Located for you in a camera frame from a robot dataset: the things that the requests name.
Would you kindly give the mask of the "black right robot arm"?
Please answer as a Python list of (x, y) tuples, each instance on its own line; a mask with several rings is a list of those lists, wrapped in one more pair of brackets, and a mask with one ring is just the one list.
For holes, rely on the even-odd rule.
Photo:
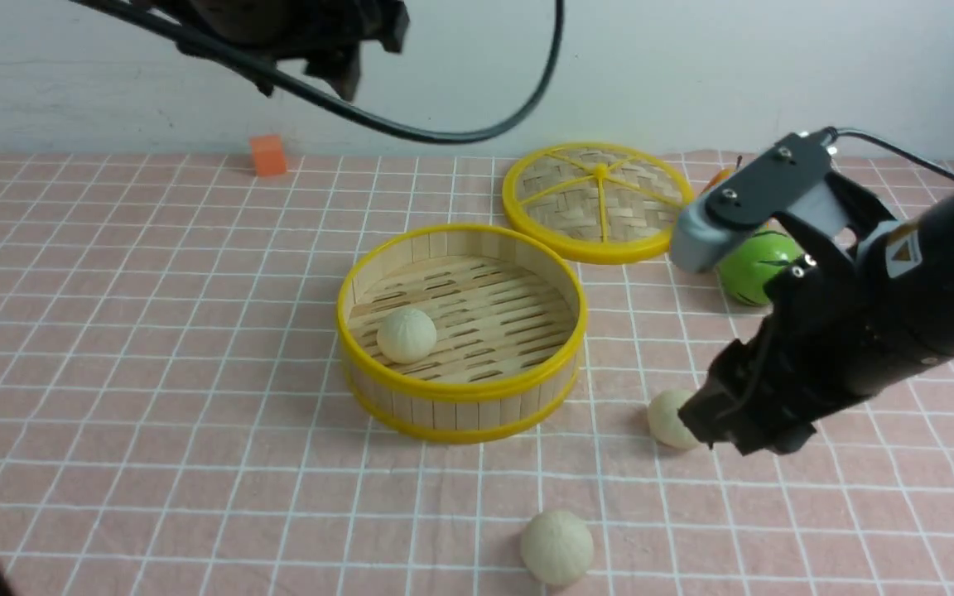
[(803, 249), (747, 342), (713, 358), (679, 420), (705, 445), (788, 455), (815, 422), (954, 361), (954, 194), (898, 220), (832, 172), (778, 220)]

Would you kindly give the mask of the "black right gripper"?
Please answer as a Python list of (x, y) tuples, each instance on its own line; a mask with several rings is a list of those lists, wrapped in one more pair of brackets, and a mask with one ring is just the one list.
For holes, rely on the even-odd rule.
[(769, 283), (773, 308), (756, 335), (728, 344), (713, 359), (709, 389), (679, 407), (679, 420), (708, 449), (794, 454), (817, 433), (815, 422), (925, 369), (923, 340), (899, 291), (923, 264), (920, 219), (894, 218), (837, 172), (829, 184), (847, 227), (833, 240), (811, 234), (817, 245)]

